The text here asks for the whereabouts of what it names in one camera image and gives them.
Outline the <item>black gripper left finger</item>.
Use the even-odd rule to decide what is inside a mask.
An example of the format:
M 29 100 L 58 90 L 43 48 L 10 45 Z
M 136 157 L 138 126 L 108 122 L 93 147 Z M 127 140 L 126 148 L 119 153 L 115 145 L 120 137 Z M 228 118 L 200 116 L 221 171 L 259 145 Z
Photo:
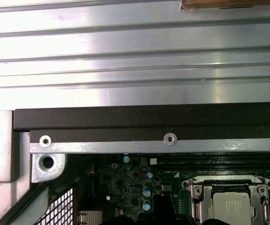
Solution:
M 106 222 L 106 225 L 159 225 L 160 222 L 160 213 L 161 211 L 161 201 L 154 200 L 154 211 L 151 214 L 148 214 L 144 219 L 137 220 L 136 222 L 127 217 L 119 216 L 114 217 Z

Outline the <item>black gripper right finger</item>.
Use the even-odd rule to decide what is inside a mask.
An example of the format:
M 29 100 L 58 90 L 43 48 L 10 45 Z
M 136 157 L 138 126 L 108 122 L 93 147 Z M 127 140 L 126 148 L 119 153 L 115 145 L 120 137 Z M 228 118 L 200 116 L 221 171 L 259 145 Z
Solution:
M 175 212 L 172 199 L 169 195 L 162 196 L 162 221 L 169 225 L 196 225 L 193 219 Z

